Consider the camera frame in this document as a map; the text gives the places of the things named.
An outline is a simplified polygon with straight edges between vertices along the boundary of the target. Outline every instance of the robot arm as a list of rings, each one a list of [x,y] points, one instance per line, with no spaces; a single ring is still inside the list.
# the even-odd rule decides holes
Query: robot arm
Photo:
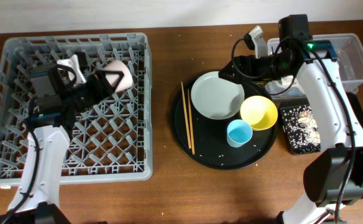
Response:
[[[336,209],[342,183],[349,173],[349,161],[353,160],[353,154],[349,149],[352,147],[352,134],[354,148],[359,153],[354,156],[354,163],[351,163],[354,169],[346,181],[339,208],[352,205],[363,198],[363,128],[344,92],[336,61],[337,55],[330,41],[312,40],[306,15],[289,16],[281,19],[278,24],[281,41],[275,53],[269,56],[261,55],[260,58],[257,53],[256,57],[232,57],[232,62],[219,72],[219,77],[234,83],[263,84],[293,75],[303,87],[316,119],[323,153],[305,170],[305,193],[291,209],[278,215],[277,223],[321,223]],[[251,36],[254,34],[255,32],[250,32],[244,37],[248,48],[263,51],[263,46],[259,44],[262,42],[261,34],[259,37]],[[312,51],[305,50],[307,47],[304,45],[309,46]],[[324,63],[330,77],[319,60]]]
[[[32,210],[38,207],[41,202],[48,204],[54,203],[60,208],[58,200],[58,188],[60,186],[60,177],[62,173],[64,155],[70,146],[70,137],[63,126],[53,127],[52,125],[39,127],[34,130],[39,141],[40,158],[37,176],[35,178],[32,192],[25,203],[18,209],[18,212]],[[8,210],[13,209],[23,198],[23,193],[27,190],[34,163],[36,160],[35,141],[31,133],[28,134],[28,152],[22,173],[21,183],[17,189],[13,201],[10,203]]]
[[[9,220],[11,223],[30,223],[32,220],[36,223],[69,223],[58,209],[58,192],[75,113],[84,112],[85,108],[114,92],[133,85],[129,69],[120,61],[109,63],[104,70],[98,70],[86,79],[78,66],[78,57],[73,55],[57,64],[40,65],[30,72],[36,99],[30,101],[30,114],[25,121],[30,131],[27,159],[17,193],[8,213],[0,216],[0,223]],[[39,112],[33,113],[35,102]]]

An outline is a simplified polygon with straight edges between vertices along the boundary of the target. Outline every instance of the gray dish rack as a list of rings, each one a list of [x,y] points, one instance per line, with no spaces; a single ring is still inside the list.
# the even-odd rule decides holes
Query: gray dish rack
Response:
[[[27,117],[34,90],[29,70],[84,52],[89,75],[113,60],[131,71],[134,87],[77,114],[61,184],[147,180],[153,171],[151,51],[143,33],[18,37],[0,63],[0,186],[18,185],[27,157]]]

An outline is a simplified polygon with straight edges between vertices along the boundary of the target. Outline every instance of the round black tray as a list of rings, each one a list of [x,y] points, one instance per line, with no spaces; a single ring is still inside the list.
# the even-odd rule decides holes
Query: round black tray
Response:
[[[186,105],[187,89],[190,89],[198,77],[184,84]],[[242,86],[245,98],[254,95],[262,95],[269,98],[265,91],[257,85],[246,84]],[[252,139],[239,148],[231,147],[226,140],[227,125],[241,119],[239,113],[231,118],[223,120],[209,119],[200,114],[191,104],[193,120],[195,155],[188,148],[186,125],[183,111],[182,90],[179,90],[172,103],[170,112],[170,124],[174,138],[184,152],[195,161],[215,169],[239,169],[249,166],[262,158],[272,147],[277,137],[278,123],[264,131],[254,131]]]

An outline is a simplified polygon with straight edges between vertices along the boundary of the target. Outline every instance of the wooden chopsticks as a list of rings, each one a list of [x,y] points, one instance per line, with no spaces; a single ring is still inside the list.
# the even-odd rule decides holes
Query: wooden chopsticks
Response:
[[[189,129],[188,129],[188,118],[187,118],[187,109],[186,109],[186,98],[185,98],[185,96],[184,96],[184,87],[183,87],[183,82],[181,82],[181,96],[183,97],[184,120],[186,121],[186,132],[187,132],[188,148],[189,148],[189,149],[191,149],[190,131],[189,131]]]
[[[188,114],[190,115],[191,150],[193,151],[193,155],[194,155],[195,148],[194,148],[193,118],[192,118],[192,114],[191,114],[190,90],[187,90],[187,100],[188,100]]]

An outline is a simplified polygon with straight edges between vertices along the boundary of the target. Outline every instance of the black cable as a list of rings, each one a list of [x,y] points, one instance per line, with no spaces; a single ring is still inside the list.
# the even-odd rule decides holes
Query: black cable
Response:
[[[279,92],[279,93],[269,93],[268,92],[268,94],[270,96],[277,96],[279,94],[285,93],[286,91],[288,91],[292,87],[293,83],[295,82],[295,78],[296,78],[296,75],[293,76],[291,84],[289,84],[289,86],[286,89],[282,90],[281,92]]]
[[[317,219],[317,221],[314,224],[320,224],[328,215],[333,215],[334,210],[327,209],[324,213],[321,214],[321,216]]]
[[[271,62],[270,62],[270,65],[267,67],[266,71],[265,71],[264,73],[260,74],[259,76],[252,77],[252,76],[247,75],[247,74],[243,73],[242,71],[240,71],[240,70],[238,69],[238,67],[237,67],[237,64],[236,64],[235,60],[234,60],[234,52],[236,51],[236,47],[237,47],[237,45],[238,45],[238,43],[239,43],[240,41],[244,40],[244,38],[243,38],[243,37],[241,37],[240,39],[238,39],[238,40],[236,41],[236,43],[234,44],[234,46],[232,46],[232,50],[231,50],[231,62],[232,62],[232,66],[234,67],[235,71],[236,71],[238,74],[242,75],[243,77],[247,77],[247,78],[262,78],[263,76],[265,76],[265,75],[266,75],[266,74],[267,74],[267,73],[271,70],[271,68],[272,68],[272,66],[273,66],[273,64],[274,64],[274,62],[275,62],[275,56],[276,56],[276,54],[278,53],[278,51],[280,50],[281,45],[282,45],[282,44],[284,44],[287,40],[291,40],[291,39],[292,39],[292,40],[295,40],[295,38],[294,38],[294,37],[286,37],[286,38],[282,39],[282,40],[280,41],[280,43],[278,44],[277,48],[275,49],[275,52],[274,52],[274,54],[273,54],[273,58],[272,58],[272,60],[271,60]]]
[[[28,186],[28,189],[25,193],[23,193],[23,198],[21,199],[21,201],[10,211],[8,211],[8,213],[6,214],[6,218],[3,220],[2,224],[5,224],[6,222],[8,222],[10,220],[10,218],[18,211],[18,209],[21,208],[21,206],[25,203],[25,201],[27,201],[27,199],[30,197],[32,188],[34,186],[35,183],[35,179],[37,177],[37,173],[38,173],[38,165],[39,165],[39,142],[37,139],[37,136],[34,133],[34,128],[31,125],[30,122],[30,117],[31,114],[34,110],[34,102],[35,102],[35,98],[32,98],[30,100],[30,105],[29,105],[29,117],[27,118],[27,130],[28,132],[31,133],[32,138],[34,139],[35,142],[35,153],[36,153],[36,157],[35,157],[35,164],[34,164],[34,170],[32,171],[32,177],[31,177],[31,181],[30,184]]]

